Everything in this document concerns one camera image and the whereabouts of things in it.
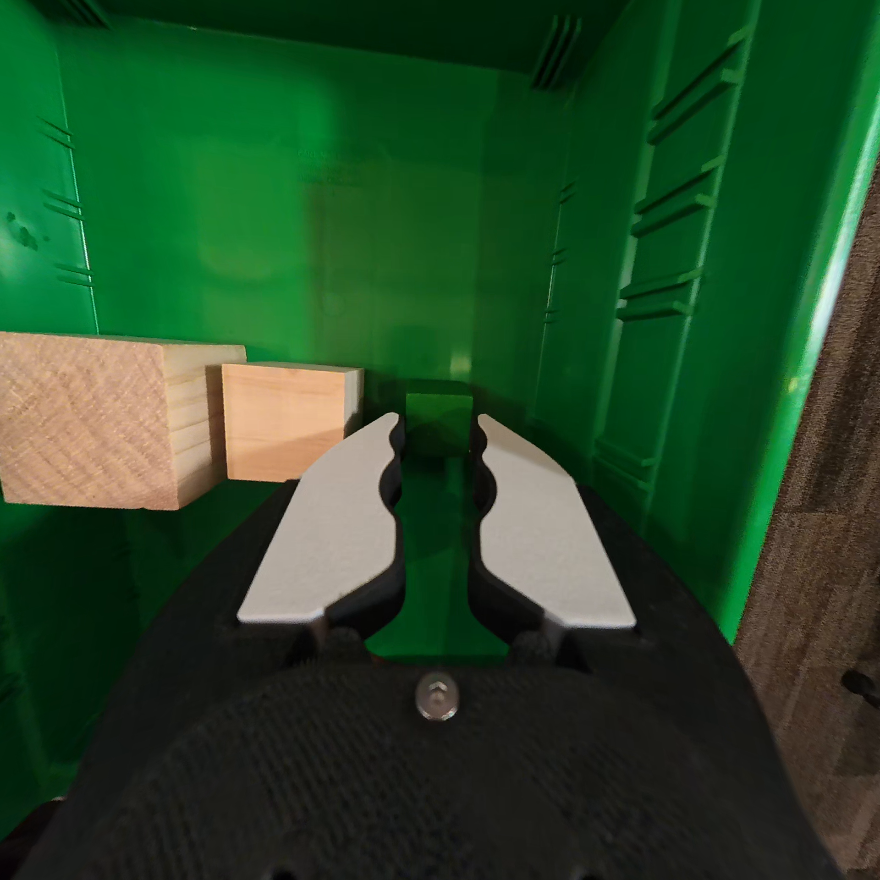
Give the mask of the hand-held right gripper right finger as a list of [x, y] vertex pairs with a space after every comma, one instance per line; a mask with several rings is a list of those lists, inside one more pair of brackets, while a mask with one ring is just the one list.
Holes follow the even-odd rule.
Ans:
[[469, 609], [512, 649], [537, 635], [625, 641], [637, 619], [573, 477], [486, 413], [471, 430]]

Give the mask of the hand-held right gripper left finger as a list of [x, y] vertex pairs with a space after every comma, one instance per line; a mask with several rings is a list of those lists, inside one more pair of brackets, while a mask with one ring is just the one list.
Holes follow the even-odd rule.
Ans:
[[402, 610], [404, 447], [404, 419], [387, 412], [305, 471], [237, 609], [242, 634], [367, 640]]

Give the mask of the small wooden cube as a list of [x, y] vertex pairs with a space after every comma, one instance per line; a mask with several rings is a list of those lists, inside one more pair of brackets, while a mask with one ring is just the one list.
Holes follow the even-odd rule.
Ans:
[[298, 479], [363, 424], [363, 368], [305, 363], [222, 366], [227, 476]]

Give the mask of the green cube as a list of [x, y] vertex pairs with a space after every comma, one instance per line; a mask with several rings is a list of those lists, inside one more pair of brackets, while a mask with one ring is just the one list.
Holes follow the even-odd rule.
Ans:
[[473, 390], [457, 380], [405, 382], [405, 452], [409, 457], [467, 457]]

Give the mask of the large wooden cube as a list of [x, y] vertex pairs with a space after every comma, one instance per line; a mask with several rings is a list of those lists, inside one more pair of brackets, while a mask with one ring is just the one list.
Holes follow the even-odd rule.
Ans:
[[242, 345], [1, 334], [8, 503], [177, 511], [226, 477], [222, 366]]

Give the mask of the green plastic bin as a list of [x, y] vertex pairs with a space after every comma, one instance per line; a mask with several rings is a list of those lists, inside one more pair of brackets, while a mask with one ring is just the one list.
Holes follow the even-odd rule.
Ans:
[[[878, 2], [2, 2], [2, 332], [466, 382], [732, 641], [877, 150]], [[272, 490], [2, 494], [3, 837]]]

